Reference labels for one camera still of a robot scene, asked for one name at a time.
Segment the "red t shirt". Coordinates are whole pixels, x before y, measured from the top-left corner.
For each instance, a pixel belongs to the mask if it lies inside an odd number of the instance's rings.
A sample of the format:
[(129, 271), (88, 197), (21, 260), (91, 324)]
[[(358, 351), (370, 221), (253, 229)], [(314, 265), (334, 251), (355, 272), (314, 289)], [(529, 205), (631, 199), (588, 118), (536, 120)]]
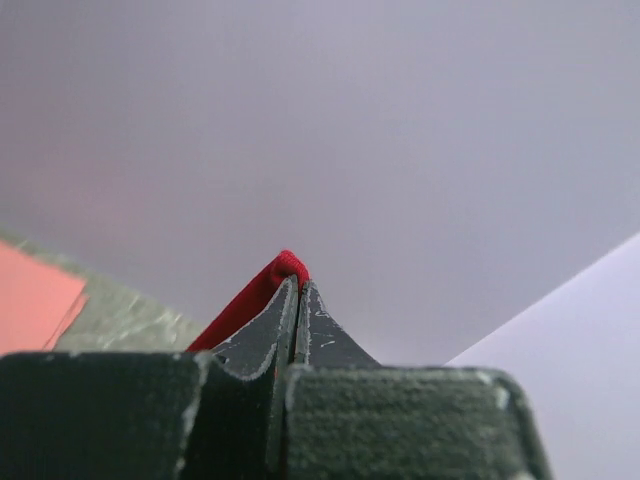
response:
[(297, 280), (298, 296), (311, 280), (306, 265), (290, 250), (282, 250), (263, 267), (189, 345), (187, 352), (212, 350), (261, 313), (280, 285)]

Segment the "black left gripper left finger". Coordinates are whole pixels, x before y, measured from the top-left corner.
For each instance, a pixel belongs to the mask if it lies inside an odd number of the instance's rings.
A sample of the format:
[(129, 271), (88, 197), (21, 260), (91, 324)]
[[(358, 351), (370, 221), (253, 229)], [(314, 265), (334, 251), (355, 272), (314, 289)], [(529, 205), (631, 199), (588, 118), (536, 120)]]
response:
[(297, 306), (291, 277), (210, 351), (4, 356), (2, 477), (273, 477)]

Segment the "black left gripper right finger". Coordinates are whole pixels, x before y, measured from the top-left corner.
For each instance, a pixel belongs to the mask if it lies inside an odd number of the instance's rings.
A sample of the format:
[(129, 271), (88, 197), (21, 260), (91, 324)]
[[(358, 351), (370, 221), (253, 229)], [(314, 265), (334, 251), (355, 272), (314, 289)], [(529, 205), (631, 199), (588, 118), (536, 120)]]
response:
[(549, 479), (530, 403), (506, 372), (384, 366), (308, 283), (285, 393), (290, 479)]

